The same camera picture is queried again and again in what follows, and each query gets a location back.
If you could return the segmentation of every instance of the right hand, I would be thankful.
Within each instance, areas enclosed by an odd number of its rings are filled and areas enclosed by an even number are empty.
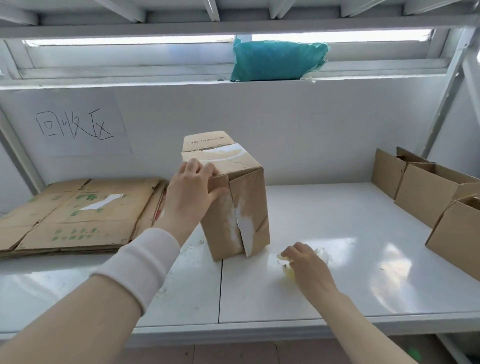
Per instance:
[[[327,264],[308,245],[297,242],[285,249],[281,255],[291,261],[295,281],[314,307],[325,295],[338,292]]]

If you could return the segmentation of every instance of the teal plastic bag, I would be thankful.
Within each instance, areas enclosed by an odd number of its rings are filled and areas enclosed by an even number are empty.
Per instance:
[[[231,81],[299,80],[320,69],[330,47],[326,43],[295,43],[262,40],[233,41],[235,66]]]

